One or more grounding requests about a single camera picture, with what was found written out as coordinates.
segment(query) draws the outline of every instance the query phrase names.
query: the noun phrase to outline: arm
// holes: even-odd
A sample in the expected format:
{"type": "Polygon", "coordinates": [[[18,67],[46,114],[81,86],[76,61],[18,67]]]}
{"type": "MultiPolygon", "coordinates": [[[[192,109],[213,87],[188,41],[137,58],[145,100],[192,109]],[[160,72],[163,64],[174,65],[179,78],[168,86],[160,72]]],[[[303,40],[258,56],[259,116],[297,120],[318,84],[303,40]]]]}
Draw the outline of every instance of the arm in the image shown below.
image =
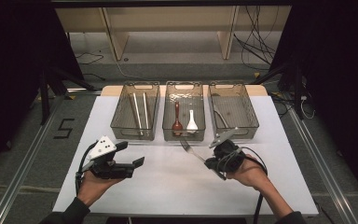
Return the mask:
{"type": "Polygon", "coordinates": [[[275,189],[261,167],[255,162],[244,160],[241,167],[235,173],[227,173],[227,178],[236,179],[243,185],[260,191],[277,219],[282,219],[293,213],[292,208],[275,189]]]}
{"type": "Polygon", "coordinates": [[[123,179],[100,179],[90,171],[84,173],[79,192],[63,213],[51,213],[41,224],[81,223],[90,212],[89,207],[113,185],[123,179]]]}

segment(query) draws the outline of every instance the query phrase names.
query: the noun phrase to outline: gray carpet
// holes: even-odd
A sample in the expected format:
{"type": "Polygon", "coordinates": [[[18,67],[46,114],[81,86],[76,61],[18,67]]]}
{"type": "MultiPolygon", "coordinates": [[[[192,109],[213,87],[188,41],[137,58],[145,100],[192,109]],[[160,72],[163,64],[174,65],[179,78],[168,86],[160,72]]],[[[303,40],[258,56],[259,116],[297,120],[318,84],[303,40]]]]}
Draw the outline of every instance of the gray carpet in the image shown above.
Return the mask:
{"type": "MultiPolygon", "coordinates": [[[[85,76],[88,83],[96,87],[120,84],[128,79],[139,80],[122,76],[114,64],[82,65],[81,68],[84,73],[92,73],[106,78],[103,81],[94,76],[85,76]]],[[[246,82],[250,82],[255,79],[254,70],[247,69],[243,64],[126,64],[121,68],[126,74],[161,80],[162,83],[165,80],[244,79],[246,82]]],[[[68,87],[76,87],[71,82],[65,83],[68,87]]],[[[276,83],[268,84],[266,88],[268,91],[277,90],[276,83]]],[[[5,223],[36,223],[51,211],[72,162],[95,98],[96,95],[93,94],[78,94],[74,100],[65,100],[62,103],[5,223]],[[72,131],[68,138],[57,138],[67,134],[66,131],[59,131],[63,119],[73,119],[67,120],[63,124],[64,128],[71,128],[72,131]]],[[[278,113],[284,111],[281,104],[277,103],[276,107],[278,113]]],[[[33,109],[30,110],[12,140],[12,149],[2,152],[0,155],[0,197],[31,145],[40,127],[40,120],[41,103],[36,100],[33,109]]],[[[337,155],[335,144],[325,130],[323,122],[316,116],[314,119],[307,119],[306,123],[358,217],[358,183],[356,179],[345,161],[337,155]]],[[[289,114],[282,116],[282,126],[314,200],[335,223],[343,223],[289,114]]],[[[104,223],[105,220],[106,217],[88,216],[85,223],[104,223]]],[[[274,220],[274,217],[261,217],[259,223],[273,223],[274,220]]],[[[308,218],[307,221],[308,223],[330,223],[322,212],[317,217],[308,218]]]]}

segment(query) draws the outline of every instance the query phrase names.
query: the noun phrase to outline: white spoon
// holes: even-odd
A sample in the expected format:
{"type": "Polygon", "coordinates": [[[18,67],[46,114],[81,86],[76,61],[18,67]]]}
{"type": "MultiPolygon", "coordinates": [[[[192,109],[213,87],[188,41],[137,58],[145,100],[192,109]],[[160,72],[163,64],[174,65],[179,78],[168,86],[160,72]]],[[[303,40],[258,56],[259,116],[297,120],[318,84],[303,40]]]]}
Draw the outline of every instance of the white spoon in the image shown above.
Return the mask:
{"type": "Polygon", "coordinates": [[[190,121],[187,124],[187,131],[189,133],[195,133],[198,128],[199,127],[197,127],[196,121],[194,121],[193,110],[190,110],[190,121]]]}

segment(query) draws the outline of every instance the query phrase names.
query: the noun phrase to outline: brown spoon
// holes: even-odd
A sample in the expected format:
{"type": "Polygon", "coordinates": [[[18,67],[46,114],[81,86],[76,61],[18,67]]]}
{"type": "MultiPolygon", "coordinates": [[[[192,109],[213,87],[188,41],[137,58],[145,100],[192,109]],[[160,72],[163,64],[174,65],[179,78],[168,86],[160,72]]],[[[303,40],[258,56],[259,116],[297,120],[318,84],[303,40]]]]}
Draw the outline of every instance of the brown spoon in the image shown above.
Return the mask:
{"type": "MultiPolygon", "coordinates": [[[[179,102],[175,101],[175,123],[172,125],[173,130],[183,130],[182,124],[179,122],[179,102]]],[[[180,132],[173,132],[174,135],[180,136],[180,132]]]]}

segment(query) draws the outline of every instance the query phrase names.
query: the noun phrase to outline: person's left hand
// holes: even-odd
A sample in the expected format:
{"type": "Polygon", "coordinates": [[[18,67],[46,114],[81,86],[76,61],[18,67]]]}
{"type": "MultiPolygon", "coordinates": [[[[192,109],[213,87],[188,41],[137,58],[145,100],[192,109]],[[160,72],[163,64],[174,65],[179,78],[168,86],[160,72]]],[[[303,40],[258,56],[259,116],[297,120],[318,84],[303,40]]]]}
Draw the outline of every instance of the person's left hand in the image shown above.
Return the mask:
{"type": "Polygon", "coordinates": [[[77,198],[87,207],[90,207],[113,185],[123,179],[101,179],[96,177],[91,171],[86,171],[83,175],[77,198]]]}

